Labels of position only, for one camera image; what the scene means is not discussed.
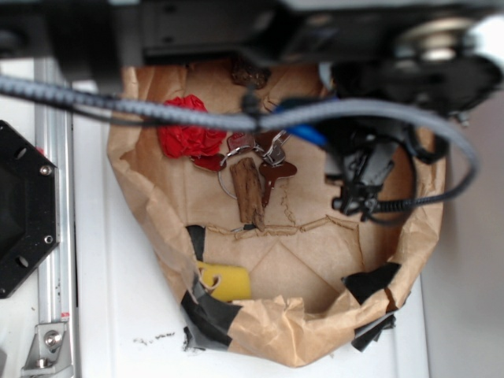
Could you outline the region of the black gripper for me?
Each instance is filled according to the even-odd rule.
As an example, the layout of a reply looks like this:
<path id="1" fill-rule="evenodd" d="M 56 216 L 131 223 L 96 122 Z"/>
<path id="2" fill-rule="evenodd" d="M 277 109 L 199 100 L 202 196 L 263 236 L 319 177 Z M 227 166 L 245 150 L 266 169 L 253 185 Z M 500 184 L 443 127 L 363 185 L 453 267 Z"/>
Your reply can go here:
<path id="1" fill-rule="evenodd" d="M 332 208 L 345 216 L 410 215 L 411 202 L 417 195 L 415 185 L 410 189 L 410 198 L 381 200 L 379 195 L 395 168 L 397 149 L 405 151 L 407 161 L 413 165 L 414 154 L 409 150 L 412 130 L 407 123 L 376 117 L 325 121 L 324 148 L 335 165 L 325 178 L 340 187 L 340 194 L 332 199 Z"/>

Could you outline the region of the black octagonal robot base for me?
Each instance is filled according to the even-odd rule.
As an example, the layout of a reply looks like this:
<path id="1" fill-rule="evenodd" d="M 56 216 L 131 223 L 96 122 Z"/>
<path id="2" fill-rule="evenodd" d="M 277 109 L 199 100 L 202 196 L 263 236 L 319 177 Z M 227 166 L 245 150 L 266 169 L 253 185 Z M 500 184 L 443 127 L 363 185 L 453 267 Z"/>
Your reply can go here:
<path id="1" fill-rule="evenodd" d="M 10 297 L 56 247 L 52 163 L 1 122 L 1 298 Z"/>

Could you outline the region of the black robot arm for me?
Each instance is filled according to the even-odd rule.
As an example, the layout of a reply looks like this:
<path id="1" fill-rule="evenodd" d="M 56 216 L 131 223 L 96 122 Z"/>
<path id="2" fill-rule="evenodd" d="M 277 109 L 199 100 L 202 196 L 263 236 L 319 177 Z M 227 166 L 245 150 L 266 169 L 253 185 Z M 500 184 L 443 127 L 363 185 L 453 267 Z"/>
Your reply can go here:
<path id="1" fill-rule="evenodd" d="M 108 109 L 141 126 L 196 124 L 227 131 L 286 130 L 334 158 L 346 215 L 405 212 L 459 196 L 480 169 L 449 122 L 503 82 L 503 54 L 484 22 L 500 1 L 4 1 L 2 58 L 53 57 L 67 80 L 99 94 L 1 78 L 1 93 L 93 117 Z M 274 116 L 198 115 L 118 98 L 126 66 L 183 65 L 240 55 L 261 67 L 315 64 L 333 100 L 289 100 Z M 380 201 L 390 144 L 431 164 L 450 146 L 466 157 L 461 181 L 440 195 Z"/>

